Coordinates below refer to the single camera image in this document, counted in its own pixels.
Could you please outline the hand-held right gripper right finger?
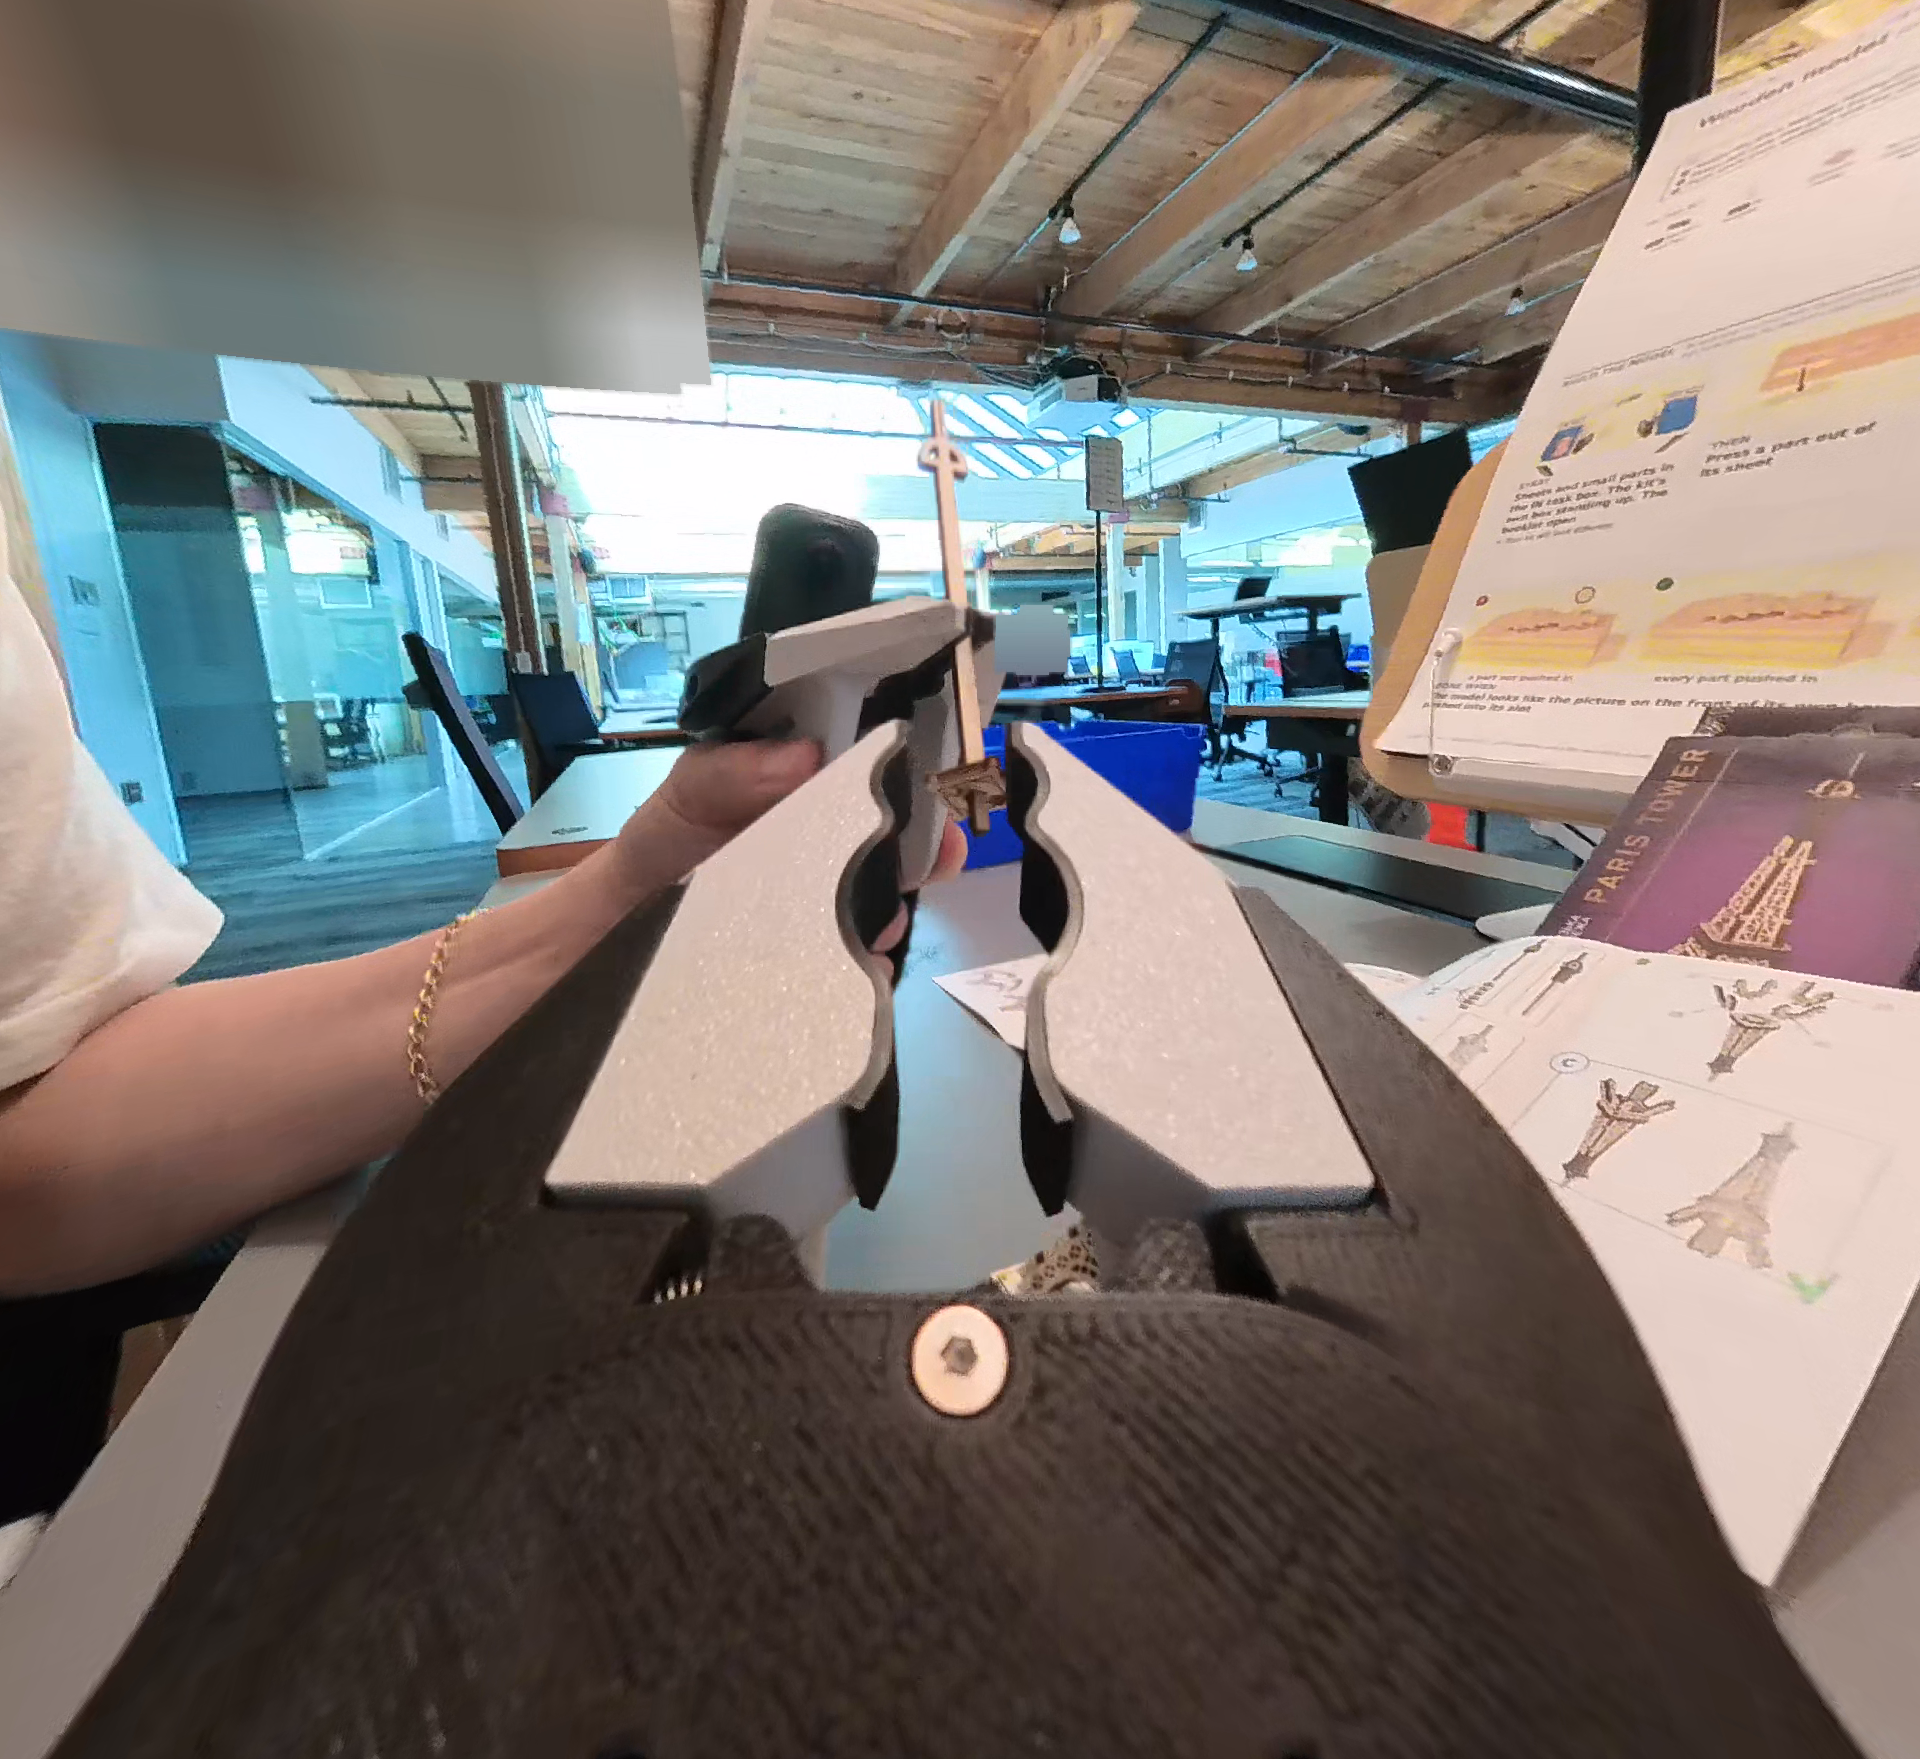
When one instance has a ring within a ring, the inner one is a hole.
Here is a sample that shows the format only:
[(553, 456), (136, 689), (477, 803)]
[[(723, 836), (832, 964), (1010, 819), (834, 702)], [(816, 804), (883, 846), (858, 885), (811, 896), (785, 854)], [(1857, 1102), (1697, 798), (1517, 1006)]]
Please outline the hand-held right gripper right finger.
[(1034, 725), (1008, 731), (1024, 1001), (1021, 1160), (1042, 1213), (1346, 1213), (1375, 1173), (1234, 885)]

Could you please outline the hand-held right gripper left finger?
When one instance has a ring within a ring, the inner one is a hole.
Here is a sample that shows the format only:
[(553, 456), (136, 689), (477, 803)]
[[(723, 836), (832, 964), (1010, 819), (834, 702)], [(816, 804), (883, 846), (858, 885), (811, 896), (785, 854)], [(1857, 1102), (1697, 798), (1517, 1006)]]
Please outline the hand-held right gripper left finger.
[(847, 1114), (887, 1111), (893, 988), (854, 881), (871, 854), (900, 873), (907, 739), (871, 728), (698, 867), (549, 1162), (553, 1202), (776, 1218), (826, 1276)]

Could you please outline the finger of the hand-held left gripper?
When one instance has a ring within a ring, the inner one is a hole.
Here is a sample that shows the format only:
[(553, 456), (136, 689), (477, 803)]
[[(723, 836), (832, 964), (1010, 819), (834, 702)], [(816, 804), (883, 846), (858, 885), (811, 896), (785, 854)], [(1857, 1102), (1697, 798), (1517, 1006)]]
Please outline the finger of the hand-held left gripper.
[(941, 776), (954, 763), (953, 654), (934, 654), (915, 667), (881, 678), (881, 721), (905, 726), (900, 753), (883, 773), (883, 795), (896, 819), (942, 811)]
[(950, 661), (957, 643), (991, 645), (995, 620), (947, 598), (877, 602), (767, 635), (762, 739), (851, 747), (883, 681)]

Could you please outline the wooden tower spire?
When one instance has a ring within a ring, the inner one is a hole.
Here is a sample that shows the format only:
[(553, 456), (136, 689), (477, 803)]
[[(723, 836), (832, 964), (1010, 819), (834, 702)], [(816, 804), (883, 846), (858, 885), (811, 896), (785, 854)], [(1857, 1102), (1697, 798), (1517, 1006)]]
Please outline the wooden tower spire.
[(941, 789), (948, 809), (964, 815), (972, 829), (984, 830), (993, 806), (1005, 798), (1003, 771), (984, 750), (984, 726), (979, 709), (976, 665), (968, 616), (968, 565), (959, 512), (959, 486), (968, 477), (968, 462), (960, 441), (950, 434), (948, 410), (942, 397), (929, 400), (929, 430), (921, 444), (920, 465), (934, 481), (936, 516), (942, 540), (942, 568), (948, 602), (963, 616), (963, 635), (953, 652), (953, 706), (959, 737), (959, 763), (942, 773)]

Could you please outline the person's left forearm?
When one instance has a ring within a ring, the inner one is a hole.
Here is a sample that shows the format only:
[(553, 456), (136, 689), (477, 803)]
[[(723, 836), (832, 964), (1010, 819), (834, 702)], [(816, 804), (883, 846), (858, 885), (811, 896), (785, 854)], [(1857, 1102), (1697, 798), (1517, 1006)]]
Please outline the person's left forearm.
[(450, 1087), (607, 934), (575, 918), (583, 866), (436, 938), (174, 986), (85, 1037), (5, 1099), (5, 1297), (159, 1266), (397, 1148), (418, 1069)]

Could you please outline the grey desk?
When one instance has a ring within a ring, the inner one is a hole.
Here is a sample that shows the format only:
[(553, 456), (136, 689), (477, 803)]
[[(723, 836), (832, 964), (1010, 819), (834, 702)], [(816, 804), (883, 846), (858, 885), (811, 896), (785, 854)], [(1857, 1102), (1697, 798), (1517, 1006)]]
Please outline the grey desk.
[[(873, 1214), (849, 1209), (826, 1248), (832, 1287), (975, 1280), (1051, 1236), (1016, 1145), (1013, 1051), (934, 986), (944, 970), (1032, 950), (1010, 867), (924, 903), (900, 986), (900, 1160)], [(132, 1428), (5, 1587), (8, 1756), (52, 1751), (169, 1577), (295, 1301), (364, 1176), (252, 1232), (132, 1407)], [(1784, 1568), (1780, 1624), (1869, 1754), (1918, 1752), (1918, 1332), (1909, 1311)]]

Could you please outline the black flat desk panel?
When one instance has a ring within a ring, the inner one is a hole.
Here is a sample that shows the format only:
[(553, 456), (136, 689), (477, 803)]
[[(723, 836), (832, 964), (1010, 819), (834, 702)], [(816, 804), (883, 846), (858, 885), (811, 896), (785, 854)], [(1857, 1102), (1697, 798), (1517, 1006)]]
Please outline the black flat desk panel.
[(1415, 908), (1455, 921), (1479, 921), (1500, 911), (1546, 911), (1572, 883), (1572, 872), (1530, 864), (1518, 877), (1480, 866), (1419, 859), (1366, 843), (1331, 842), (1308, 834), (1265, 836), (1215, 850), (1225, 859), (1356, 896)]

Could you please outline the white desk with wood edge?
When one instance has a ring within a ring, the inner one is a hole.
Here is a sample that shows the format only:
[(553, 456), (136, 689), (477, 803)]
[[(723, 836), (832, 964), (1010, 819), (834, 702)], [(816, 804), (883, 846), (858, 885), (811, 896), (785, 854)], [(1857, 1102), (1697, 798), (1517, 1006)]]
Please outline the white desk with wood edge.
[(622, 834), (664, 785), (684, 747), (619, 748), (566, 764), (495, 847), (502, 880), (569, 870)]

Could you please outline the person's left hand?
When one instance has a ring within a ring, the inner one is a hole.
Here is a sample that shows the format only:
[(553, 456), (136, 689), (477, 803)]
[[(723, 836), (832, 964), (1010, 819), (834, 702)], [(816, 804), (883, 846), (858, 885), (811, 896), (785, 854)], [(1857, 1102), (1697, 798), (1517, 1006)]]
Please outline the person's left hand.
[(689, 747), (664, 785), (578, 876), (575, 918), (590, 938), (687, 880), (826, 764), (808, 739)]

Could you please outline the blue bin with marker tag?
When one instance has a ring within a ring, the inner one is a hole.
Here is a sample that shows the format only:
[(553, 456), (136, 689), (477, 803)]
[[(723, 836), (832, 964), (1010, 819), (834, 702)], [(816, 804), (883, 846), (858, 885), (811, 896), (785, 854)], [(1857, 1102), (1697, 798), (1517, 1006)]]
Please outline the blue bin with marker tag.
[[(1086, 721), (1024, 723), (1028, 735), (1045, 733), (1059, 742), (1058, 756), (1073, 756), (1092, 774), (1106, 779), (1122, 795), (1152, 815), (1168, 830), (1189, 836), (1195, 821), (1205, 731), (1199, 725)], [(1006, 761), (1006, 726), (984, 728), (984, 747)], [(1021, 862), (1022, 840), (1006, 811), (995, 811), (984, 836), (963, 825), (968, 843), (966, 870)]]

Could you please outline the sign on black pole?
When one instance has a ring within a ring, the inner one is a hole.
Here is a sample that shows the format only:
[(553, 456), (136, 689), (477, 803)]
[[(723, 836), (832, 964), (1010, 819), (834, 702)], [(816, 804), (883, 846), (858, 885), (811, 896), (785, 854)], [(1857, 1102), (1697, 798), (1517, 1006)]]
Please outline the sign on black pole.
[(1126, 523), (1126, 458), (1118, 435), (1089, 434), (1086, 438), (1086, 497), (1093, 520), (1093, 678), (1107, 681), (1107, 626), (1110, 586), (1114, 570), (1124, 568), (1124, 556), (1114, 556), (1114, 537), (1124, 537)]

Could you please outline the folded instruction booklet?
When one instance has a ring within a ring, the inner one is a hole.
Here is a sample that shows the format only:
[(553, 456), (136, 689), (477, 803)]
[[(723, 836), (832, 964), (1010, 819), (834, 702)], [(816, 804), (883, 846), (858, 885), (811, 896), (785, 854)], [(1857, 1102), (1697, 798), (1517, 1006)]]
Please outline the folded instruction booklet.
[(1556, 1191), (1777, 1581), (1917, 1292), (1917, 992), (1544, 932), (1349, 973)]

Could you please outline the black monitor back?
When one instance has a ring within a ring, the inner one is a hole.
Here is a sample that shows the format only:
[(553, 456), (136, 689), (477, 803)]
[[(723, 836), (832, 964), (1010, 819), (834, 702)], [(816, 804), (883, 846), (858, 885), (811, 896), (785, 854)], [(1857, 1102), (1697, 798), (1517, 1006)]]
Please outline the black monitor back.
[(1430, 547), (1472, 463), (1465, 427), (1352, 463), (1348, 475), (1374, 554)]

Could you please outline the person in white t-shirt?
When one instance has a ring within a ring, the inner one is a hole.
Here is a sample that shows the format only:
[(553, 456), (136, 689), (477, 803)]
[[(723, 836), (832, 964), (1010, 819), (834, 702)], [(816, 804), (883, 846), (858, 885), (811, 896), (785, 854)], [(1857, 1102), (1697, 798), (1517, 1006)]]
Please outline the person in white t-shirt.
[(3, 1087), (177, 980), (224, 913), (77, 739), (47, 642), (3, 583)]

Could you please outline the printed instruction sheet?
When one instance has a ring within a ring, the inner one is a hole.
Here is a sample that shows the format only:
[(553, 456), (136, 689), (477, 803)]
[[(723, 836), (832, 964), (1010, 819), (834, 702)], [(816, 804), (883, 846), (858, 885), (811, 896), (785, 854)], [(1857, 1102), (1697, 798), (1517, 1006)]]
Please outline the printed instruction sheet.
[(1635, 785), (1708, 706), (1917, 706), (1915, 4), (1668, 114), (1500, 446), (1389, 750)]

